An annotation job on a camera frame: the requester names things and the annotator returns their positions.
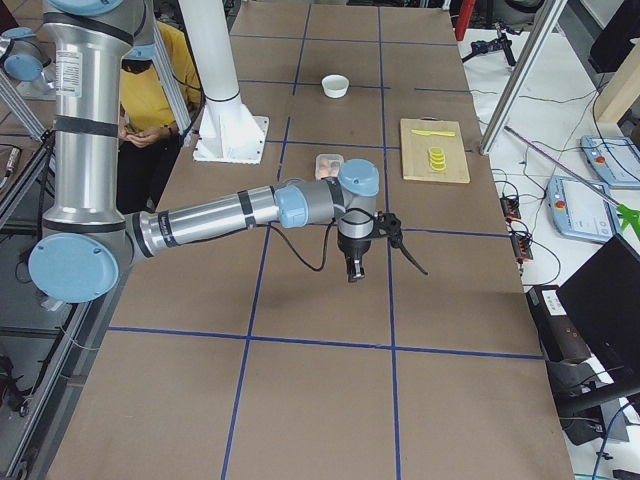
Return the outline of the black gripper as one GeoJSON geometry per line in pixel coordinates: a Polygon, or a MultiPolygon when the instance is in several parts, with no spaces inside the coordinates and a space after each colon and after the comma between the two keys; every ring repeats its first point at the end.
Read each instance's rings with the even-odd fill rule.
{"type": "Polygon", "coordinates": [[[351,238],[339,233],[337,245],[345,257],[348,282],[355,283],[364,278],[363,257],[370,249],[371,240],[368,238],[351,238]]]}

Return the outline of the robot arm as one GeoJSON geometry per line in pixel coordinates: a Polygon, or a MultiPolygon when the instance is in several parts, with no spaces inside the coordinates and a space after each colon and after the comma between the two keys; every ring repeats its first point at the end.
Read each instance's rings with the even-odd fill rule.
{"type": "Polygon", "coordinates": [[[158,211],[180,150],[176,109],[204,109],[196,158],[256,164],[268,121],[243,104],[220,2],[184,1],[184,30],[148,1],[47,1],[56,44],[55,196],[28,259],[37,288],[67,303],[111,290],[159,251],[227,233],[335,220],[347,276],[364,275],[379,173],[352,159],[316,181],[158,211]]]}
{"type": "Polygon", "coordinates": [[[19,26],[1,33],[1,68],[18,82],[24,98],[55,100],[55,64],[30,28],[19,26]]]}

